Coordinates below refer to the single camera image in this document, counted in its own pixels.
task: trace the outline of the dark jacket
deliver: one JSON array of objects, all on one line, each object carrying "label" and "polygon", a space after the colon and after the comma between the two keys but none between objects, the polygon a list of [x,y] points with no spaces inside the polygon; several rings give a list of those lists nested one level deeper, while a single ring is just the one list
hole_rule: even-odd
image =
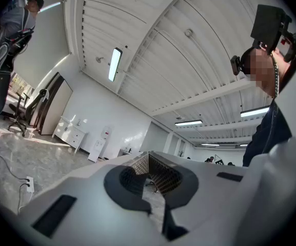
[{"label": "dark jacket", "polygon": [[[280,92],[288,84],[288,82],[294,75],[295,71],[296,71],[296,58],[291,61],[290,67],[282,79],[282,82],[279,88]],[[256,128],[256,133],[252,136],[252,140],[246,148],[246,152],[243,158],[244,167],[249,166],[253,157],[263,153],[263,149],[271,129],[273,101],[270,105],[269,111],[265,114],[261,124]],[[292,137],[291,131],[288,127],[288,124],[283,114],[281,113],[281,110],[279,109],[274,135],[273,135],[273,138],[271,139],[269,149],[266,150],[265,153],[268,153],[276,144],[287,141],[291,137]]]},{"label": "dark jacket", "polygon": [[[246,148],[246,152],[243,159],[243,166],[248,167],[252,158],[256,155],[262,154],[264,146],[266,144],[267,138],[271,129],[272,112],[273,112],[273,102],[270,105],[269,111],[265,114],[262,119],[261,124],[256,128],[256,133],[252,136],[251,142]],[[269,145],[268,153],[273,146],[283,141],[287,141],[291,137],[291,132],[288,124],[282,115],[281,111],[278,110],[277,122],[275,124],[275,131],[271,143]]]}]

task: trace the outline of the office chair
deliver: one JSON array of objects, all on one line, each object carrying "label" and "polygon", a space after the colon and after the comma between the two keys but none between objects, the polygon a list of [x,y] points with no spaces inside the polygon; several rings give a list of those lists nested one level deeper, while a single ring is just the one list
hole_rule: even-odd
[{"label": "office chair", "polygon": [[26,108],[25,107],[21,107],[20,106],[20,103],[21,103],[22,100],[25,100],[25,103],[24,103],[24,106],[25,106],[27,100],[29,99],[29,96],[27,96],[25,94],[26,99],[24,99],[19,93],[17,93],[17,95],[19,96],[19,100],[18,100],[17,105],[15,106],[14,104],[9,104],[10,109],[12,111],[14,111],[15,121],[12,122],[8,126],[8,130],[10,130],[10,127],[11,126],[16,125],[22,131],[23,137],[24,137],[25,136],[25,130],[27,129],[27,127],[26,127],[26,125],[24,123],[21,122],[21,120],[29,122],[29,120],[30,120],[33,112],[35,111],[35,108],[36,108],[38,102],[40,101],[40,99],[42,97],[44,97],[46,95],[46,89],[40,90],[40,93],[38,94],[38,96]]}]

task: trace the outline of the gray shirt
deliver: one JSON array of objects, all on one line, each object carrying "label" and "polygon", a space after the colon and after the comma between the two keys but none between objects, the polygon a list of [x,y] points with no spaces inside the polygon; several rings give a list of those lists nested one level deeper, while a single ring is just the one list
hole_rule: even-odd
[{"label": "gray shirt", "polygon": [[[0,30],[0,43],[5,37],[15,34],[22,29],[22,24],[24,20],[25,10],[23,7],[17,7],[2,15],[1,30]],[[34,28],[35,18],[29,12],[27,23],[24,23],[24,29]]]}]

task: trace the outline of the window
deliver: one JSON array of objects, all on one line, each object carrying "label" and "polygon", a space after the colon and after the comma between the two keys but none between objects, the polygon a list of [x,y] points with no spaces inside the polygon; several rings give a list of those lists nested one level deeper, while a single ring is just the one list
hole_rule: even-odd
[{"label": "window", "polygon": [[9,94],[11,96],[14,96],[18,99],[18,96],[16,95],[17,93],[19,93],[20,95],[25,93],[30,96],[33,92],[33,87],[29,85],[26,81],[24,81],[21,76],[19,76],[15,72],[11,75],[11,83],[9,85]]}]

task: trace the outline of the cap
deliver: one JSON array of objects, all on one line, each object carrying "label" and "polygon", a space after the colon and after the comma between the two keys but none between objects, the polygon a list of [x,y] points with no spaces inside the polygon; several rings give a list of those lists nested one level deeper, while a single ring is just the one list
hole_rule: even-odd
[{"label": "cap", "polygon": [[37,2],[38,8],[41,9],[44,5],[44,0],[35,0]]}]

